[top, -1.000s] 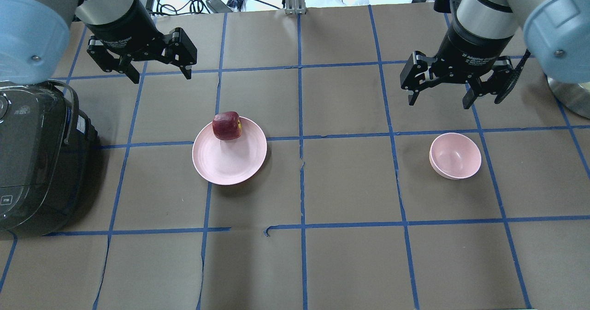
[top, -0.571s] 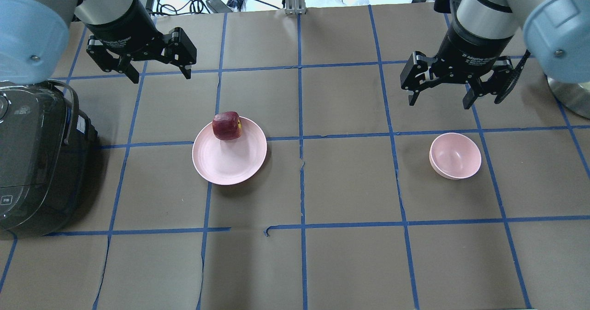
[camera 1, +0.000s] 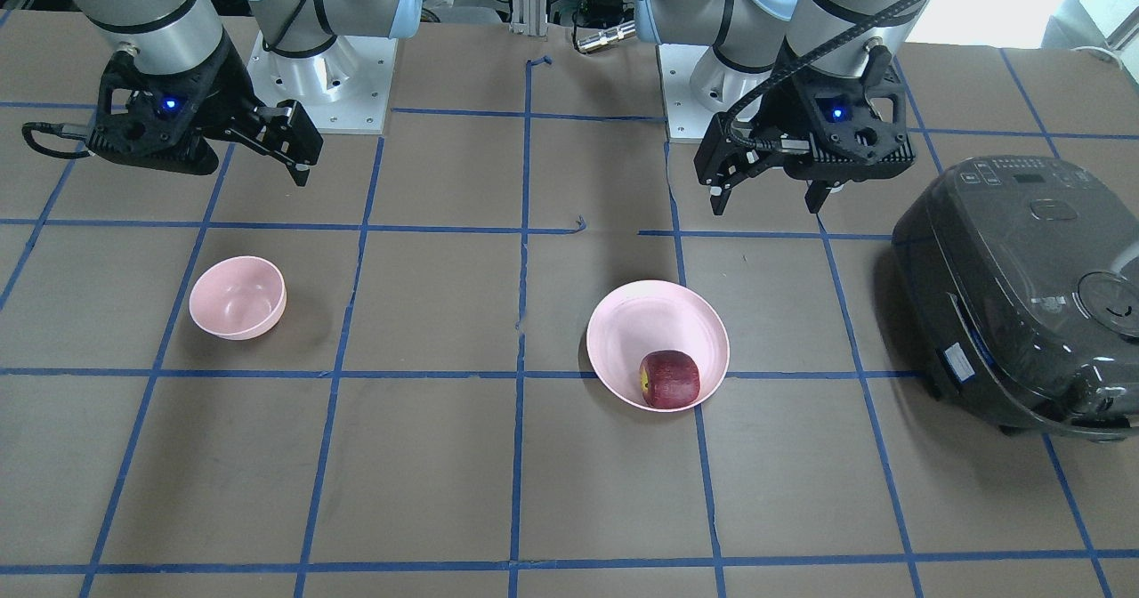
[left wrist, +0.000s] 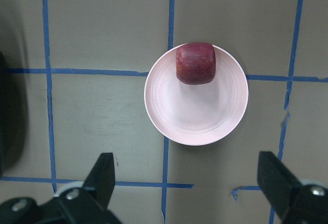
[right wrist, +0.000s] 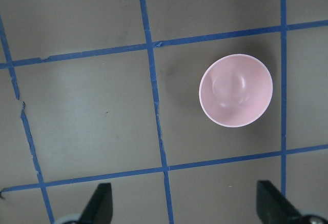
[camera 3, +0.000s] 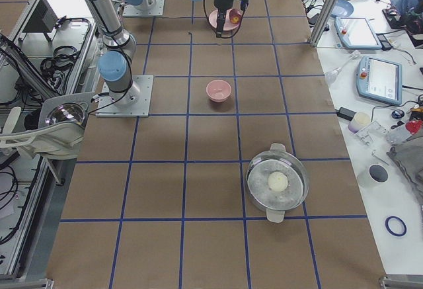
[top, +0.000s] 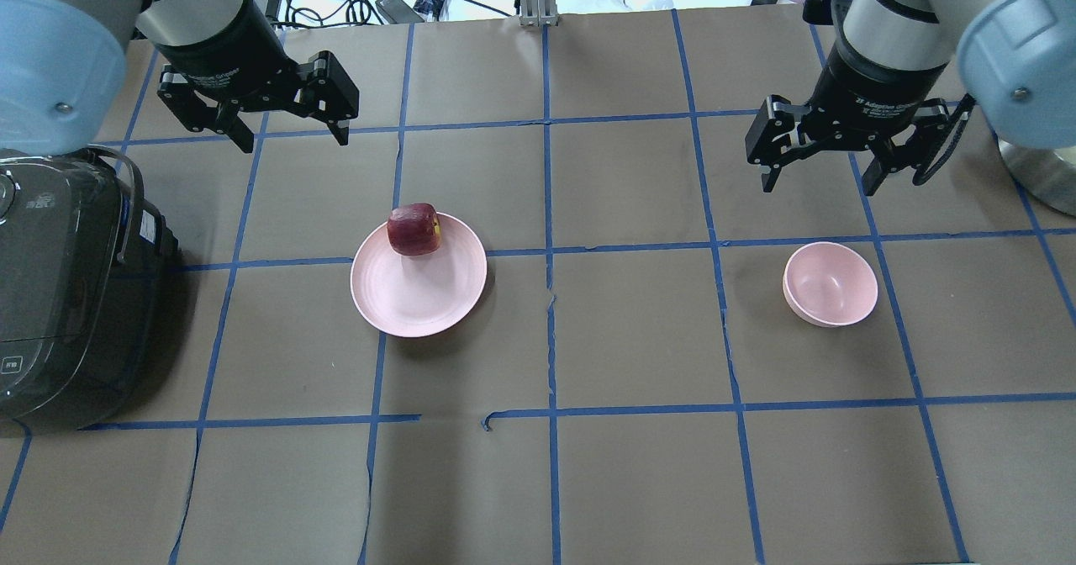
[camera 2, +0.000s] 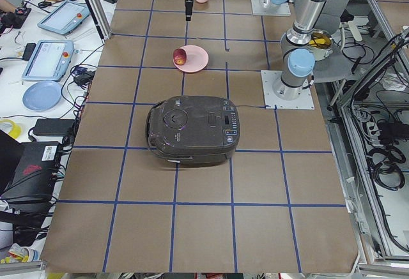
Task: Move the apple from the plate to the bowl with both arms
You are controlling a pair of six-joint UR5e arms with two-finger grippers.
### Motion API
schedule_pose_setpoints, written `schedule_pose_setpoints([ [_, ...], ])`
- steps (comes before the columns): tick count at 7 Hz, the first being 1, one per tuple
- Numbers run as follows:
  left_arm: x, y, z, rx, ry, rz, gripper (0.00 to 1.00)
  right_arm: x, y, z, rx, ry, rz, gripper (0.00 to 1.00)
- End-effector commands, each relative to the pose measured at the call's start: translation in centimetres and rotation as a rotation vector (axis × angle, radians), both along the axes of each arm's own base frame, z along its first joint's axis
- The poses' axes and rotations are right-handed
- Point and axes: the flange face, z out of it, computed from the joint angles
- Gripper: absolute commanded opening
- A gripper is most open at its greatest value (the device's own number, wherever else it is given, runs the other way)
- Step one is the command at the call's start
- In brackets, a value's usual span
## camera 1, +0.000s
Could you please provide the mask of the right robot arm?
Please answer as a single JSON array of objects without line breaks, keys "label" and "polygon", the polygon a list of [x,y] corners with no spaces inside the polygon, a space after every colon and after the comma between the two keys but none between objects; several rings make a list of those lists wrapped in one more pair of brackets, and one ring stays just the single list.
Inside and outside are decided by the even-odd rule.
[{"label": "right robot arm", "polygon": [[281,92],[256,95],[211,0],[72,0],[114,48],[99,79],[93,123],[28,121],[32,150],[96,156],[122,166],[208,177],[214,141],[244,145],[305,187],[323,139],[309,108],[368,90],[353,39],[413,36],[423,0],[245,0]]}]

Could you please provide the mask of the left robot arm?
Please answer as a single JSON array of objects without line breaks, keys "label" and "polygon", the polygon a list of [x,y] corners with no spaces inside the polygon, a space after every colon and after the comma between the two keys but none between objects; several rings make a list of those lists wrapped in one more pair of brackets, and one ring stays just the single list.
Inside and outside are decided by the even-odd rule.
[{"label": "left robot arm", "polygon": [[894,179],[916,157],[896,54],[927,0],[634,0],[637,35],[700,46],[693,95],[708,110],[694,158],[715,215],[780,167],[816,214],[849,182]]}]

